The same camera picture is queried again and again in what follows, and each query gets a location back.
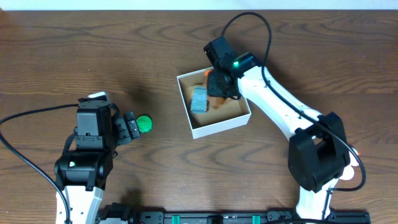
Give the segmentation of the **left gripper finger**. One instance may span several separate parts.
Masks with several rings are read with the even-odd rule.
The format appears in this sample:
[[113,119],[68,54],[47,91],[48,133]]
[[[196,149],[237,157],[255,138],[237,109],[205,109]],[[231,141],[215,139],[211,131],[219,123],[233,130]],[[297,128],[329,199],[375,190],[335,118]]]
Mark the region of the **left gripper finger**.
[[118,146],[129,144],[132,141],[131,125],[126,118],[118,118],[115,121]]
[[127,130],[129,131],[129,134],[131,136],[131,139],[137,139],[140,138],[141,132],[138,128],[136,118],[134,116],[134,113],[132,111],[127,111],[124,113],[124,118],[126,120],[126,126]]

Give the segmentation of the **green round ridged toy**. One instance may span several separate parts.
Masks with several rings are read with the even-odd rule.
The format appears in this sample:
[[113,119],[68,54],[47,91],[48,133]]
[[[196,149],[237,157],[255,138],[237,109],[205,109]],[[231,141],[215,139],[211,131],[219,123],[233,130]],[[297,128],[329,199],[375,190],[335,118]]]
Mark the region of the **green round ridged toy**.
[[137,126],[142,133],[148,133],[152,127],[153,122],[150,116],[142,115],[136,119]]

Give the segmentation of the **brown plush toy with carrot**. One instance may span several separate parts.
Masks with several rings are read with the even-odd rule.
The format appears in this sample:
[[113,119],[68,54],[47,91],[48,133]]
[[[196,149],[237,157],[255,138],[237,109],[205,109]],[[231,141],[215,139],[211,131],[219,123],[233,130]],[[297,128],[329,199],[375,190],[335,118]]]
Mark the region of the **brown plush toy with carrot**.
[[[212,71],[213,71],[213,69],[209,69],[209,70],[205,70],[205,72],[204,72],[205,80],[203,82],[203,86],[205,88],[207,88],[207,85],[208,85],[208,75]],[[207,96],[207,98],[208,98],[209,107],[212,108],[213,110],[218,110],[223,105],[226,105],[233,101],[233,99],[231,99],[231,98],[224,99],[221,97],[214,97],[214,96]]]

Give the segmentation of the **yellow grey toy truck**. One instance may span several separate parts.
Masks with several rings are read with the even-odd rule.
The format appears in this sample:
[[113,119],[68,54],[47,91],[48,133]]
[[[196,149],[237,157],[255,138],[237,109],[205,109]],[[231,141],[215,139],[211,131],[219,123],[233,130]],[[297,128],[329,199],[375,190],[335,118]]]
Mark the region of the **yellow grey toy truck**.
[[207,89],[203,86],[196,86],[192,92],[190,111],[196,114],[205,114],[208,110]]

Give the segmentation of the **white cardboard box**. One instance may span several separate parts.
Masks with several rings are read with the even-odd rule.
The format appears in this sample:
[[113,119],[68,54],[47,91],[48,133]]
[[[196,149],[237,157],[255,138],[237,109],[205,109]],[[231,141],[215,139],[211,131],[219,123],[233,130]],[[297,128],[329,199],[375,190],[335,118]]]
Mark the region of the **white cardboard box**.
[[177,84],[193,139],[244,126],[251,117],[251,110],[245,98],[228,99],[217,109],[209,106],[208,111],[203,114],[192,113],[190,105],[193,89],[196,85],[203,84],[205,72],[206,69],[202,69],[177,76]]

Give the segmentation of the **pink plush pig toy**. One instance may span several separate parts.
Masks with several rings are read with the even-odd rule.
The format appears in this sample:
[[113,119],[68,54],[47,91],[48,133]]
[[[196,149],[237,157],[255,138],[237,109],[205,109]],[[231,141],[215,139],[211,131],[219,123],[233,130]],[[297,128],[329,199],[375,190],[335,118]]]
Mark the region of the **pink plush pig toy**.
[[358,155],[358,151],[355,148],[353,149],[353,152],[349,152],[350,163],[343,169],[343,173],[339,179],[351,180],[354,177],[354,167],[359,166],[359,163],[354,155]]

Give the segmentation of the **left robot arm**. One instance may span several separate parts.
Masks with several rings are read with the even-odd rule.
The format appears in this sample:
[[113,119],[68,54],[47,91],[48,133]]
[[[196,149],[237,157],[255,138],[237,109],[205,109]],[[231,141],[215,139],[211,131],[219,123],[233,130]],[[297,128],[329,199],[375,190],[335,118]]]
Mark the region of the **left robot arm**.
[[81,98],[77,126],[55,163],[57,223],[94,223],[116,148],[140,137],[134,113],[119,115],[106,96]]

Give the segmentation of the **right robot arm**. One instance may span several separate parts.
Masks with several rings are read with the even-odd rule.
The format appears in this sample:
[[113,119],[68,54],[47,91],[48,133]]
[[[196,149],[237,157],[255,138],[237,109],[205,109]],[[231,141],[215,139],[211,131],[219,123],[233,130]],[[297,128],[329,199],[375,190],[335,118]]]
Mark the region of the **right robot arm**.
[[357,162],[343,144],[341,118],[322,115],[290,94],[253,54],[238,55],[220,36],[203,48],[213,66],[207,93],[220,98],[245,99],[257,105],[289,142],[288,167],[300,186],[296,213],[300,218],[324,220],[333,188],[354,176]]

